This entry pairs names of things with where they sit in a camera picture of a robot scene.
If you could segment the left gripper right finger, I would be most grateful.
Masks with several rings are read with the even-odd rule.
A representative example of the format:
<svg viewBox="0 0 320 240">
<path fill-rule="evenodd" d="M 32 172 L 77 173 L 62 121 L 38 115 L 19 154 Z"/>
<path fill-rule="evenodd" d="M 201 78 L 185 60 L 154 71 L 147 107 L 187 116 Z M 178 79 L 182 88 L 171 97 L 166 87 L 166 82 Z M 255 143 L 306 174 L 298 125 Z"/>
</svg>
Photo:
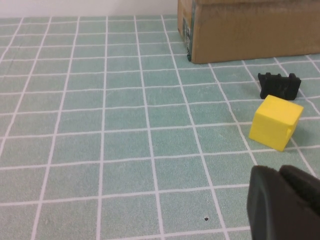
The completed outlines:
<svg viewBox="0 0 320 240">
<path fill-rule="evenodd" d="M 282 165 L 279 173 L 307 206 L 319 216 L 320 180 L 293 165 Z"/>
</svg>

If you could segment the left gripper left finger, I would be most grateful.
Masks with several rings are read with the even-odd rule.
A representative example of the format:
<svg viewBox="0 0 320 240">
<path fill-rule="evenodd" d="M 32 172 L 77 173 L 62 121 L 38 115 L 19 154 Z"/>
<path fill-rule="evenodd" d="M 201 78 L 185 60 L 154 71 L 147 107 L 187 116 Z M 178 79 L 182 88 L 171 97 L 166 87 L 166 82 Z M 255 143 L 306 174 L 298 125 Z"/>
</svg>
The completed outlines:
<svg viewBox="0 0 320 240">
<path fill-rule="evenodd" d="M 295 193 L 279 170 L 263 165 L 251 169 L 246 208 L 254 240 L 320 238 L 320 215 Z"/>
</svg>

